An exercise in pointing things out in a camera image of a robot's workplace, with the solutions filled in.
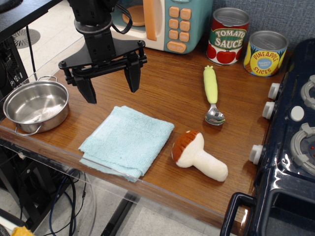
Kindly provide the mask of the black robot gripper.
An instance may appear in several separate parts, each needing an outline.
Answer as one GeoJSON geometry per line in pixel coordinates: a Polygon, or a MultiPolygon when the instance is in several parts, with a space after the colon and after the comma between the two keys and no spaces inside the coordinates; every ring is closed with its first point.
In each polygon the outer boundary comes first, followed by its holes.
{"type": "Polygon", "coordinates": [[[147,62],[143,40],[114,39],[108,27],[77,27],[85,44],[75,54],[62,60],[68,84],[76,85],[88,103],[96,104],[96,94],[91,78],[124,70],[130,91],[140,86],[141,67],[147,62]]]}

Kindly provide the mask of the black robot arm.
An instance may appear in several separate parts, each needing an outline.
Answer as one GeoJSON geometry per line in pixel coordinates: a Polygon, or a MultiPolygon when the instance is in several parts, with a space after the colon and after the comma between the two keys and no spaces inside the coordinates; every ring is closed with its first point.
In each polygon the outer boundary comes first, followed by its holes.
{"type": "Polygon", "coordinates": [[[62,60],[68,84],[76,86],[88,103],[96,103],[91,79],[123,70],[131,92],[140,86],[141,67],[147,62],[143,40],[119,40],[112,37],[111,13],[118,10],[131,17],[116,0],[71,0],[76,30],[84,36],[83,47],[62,60]]]}

